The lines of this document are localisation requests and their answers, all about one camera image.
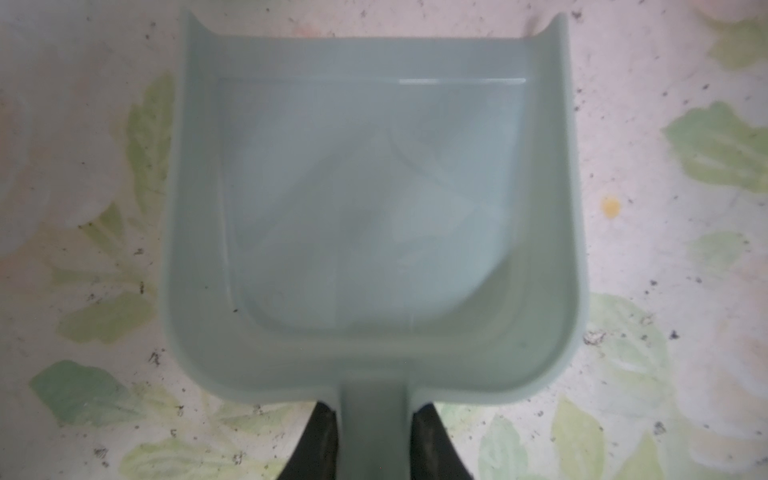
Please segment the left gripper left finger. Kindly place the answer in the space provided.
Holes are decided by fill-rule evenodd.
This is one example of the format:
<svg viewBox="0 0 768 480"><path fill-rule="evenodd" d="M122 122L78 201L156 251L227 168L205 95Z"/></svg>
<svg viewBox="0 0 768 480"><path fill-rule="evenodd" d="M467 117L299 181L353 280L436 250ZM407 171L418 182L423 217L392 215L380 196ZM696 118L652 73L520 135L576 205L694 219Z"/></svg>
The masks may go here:
<svg viewBox="0 0 768 480"><path fill-rule="evenodd" d="M336 413L326 404L317 402L277 480L334 480L338 442Z"/></svg>

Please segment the grey-blue dustpan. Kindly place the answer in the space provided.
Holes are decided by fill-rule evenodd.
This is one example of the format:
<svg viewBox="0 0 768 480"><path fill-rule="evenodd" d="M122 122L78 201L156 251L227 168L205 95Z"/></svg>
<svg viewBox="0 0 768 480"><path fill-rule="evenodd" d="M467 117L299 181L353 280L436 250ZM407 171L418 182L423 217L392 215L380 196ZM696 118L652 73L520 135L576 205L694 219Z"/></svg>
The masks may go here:
<svg viewBox="0 0 768 480"><path fill-rule="evenodd" d="M182 15L160 316L224 400L317 402L335 479L411 479L412 417L581 343L568 18L522 38L224 35Z"/></svg>

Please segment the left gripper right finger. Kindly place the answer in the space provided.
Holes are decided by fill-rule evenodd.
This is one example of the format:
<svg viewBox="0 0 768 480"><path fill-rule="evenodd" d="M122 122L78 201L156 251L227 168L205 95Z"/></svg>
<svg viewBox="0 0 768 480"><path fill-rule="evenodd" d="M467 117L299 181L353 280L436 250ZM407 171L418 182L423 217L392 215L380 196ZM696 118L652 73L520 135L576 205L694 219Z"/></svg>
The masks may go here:
<svg viewBox="0 0 768 480"><path fill-rule="evenodd" d="M410 472L412 480L473 479L432 403L420 408L412 417Z"/></svg>

